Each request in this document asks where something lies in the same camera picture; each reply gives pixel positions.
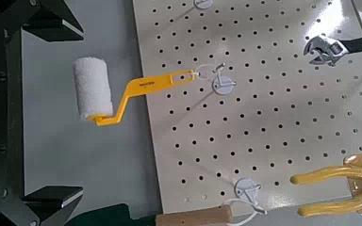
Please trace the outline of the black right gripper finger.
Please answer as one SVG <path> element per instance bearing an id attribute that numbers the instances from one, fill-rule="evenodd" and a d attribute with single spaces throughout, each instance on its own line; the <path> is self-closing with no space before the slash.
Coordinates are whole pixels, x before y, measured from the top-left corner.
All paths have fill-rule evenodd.
<path id="1" fill-rule="evenodd" d="M 80 41 L 84 30 L 65 0 L 30 0 L 37 11 L 23 25 L 23 30 L 48 41 Z"/>
<path id="2" fill-rule="evenodd" d="M 36 226 L 64 226 L 82 198 L 81 186 L 44 186 L 22 201 L 39 218 Z"/>

